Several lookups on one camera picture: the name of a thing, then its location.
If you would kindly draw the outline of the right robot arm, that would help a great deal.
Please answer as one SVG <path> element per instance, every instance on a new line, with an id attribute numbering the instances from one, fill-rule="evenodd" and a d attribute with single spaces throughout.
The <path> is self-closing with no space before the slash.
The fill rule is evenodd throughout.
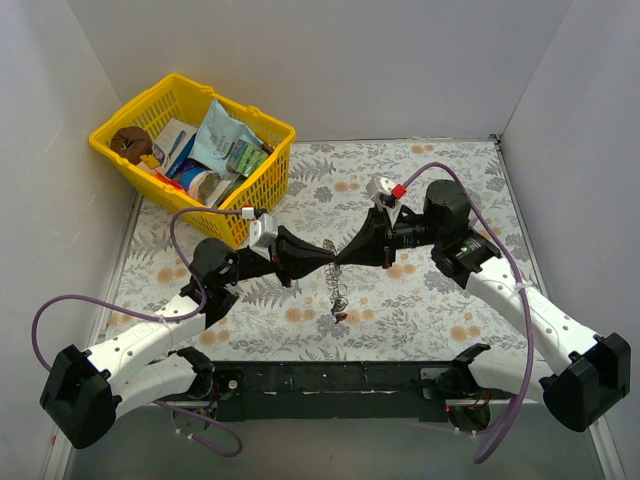
<path id="1" fill-rule="evenodd" d="M 387 269 L 400 249 L 428 246 L 436 268 L 492 307 L 528 341 L 543 365 L 515 367 L 487 345 L 459 354 L 438 379 L 464 397 L 484 389 L 546 406 L 564 427 L 583 432 L 630 390 L 631 347 L 617 333 L 602 336 L 525 284 L 505 253 L 470 225 L 471 202 L 452 180 L 429 184 L 422 213 L 404 206 L 406 189 L 387 178 L 366 186 L 373 206 L 360 231 L 339 253 L 340 265 Z"/>

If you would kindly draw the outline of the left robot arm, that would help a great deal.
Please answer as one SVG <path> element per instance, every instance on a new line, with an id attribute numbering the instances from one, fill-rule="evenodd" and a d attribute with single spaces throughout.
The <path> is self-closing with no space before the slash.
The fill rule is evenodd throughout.
<path id="1" fill-rule="evenodd" d="M 239 298 L 238 282 L 276 275 L 290 286 L 334 261 L 285 227 L 268 246 L 234 250 L 208 238 L 194 250 L 190 282 L 156 314 L 116 337 L 81 350 L 70 345 L 55 357 L 39 403 L 76 449 L 100 440 L 126 413 L 164 397 L 205 398 L 214 366 L 193 347 L 177 344 L 210 328 Z"/>

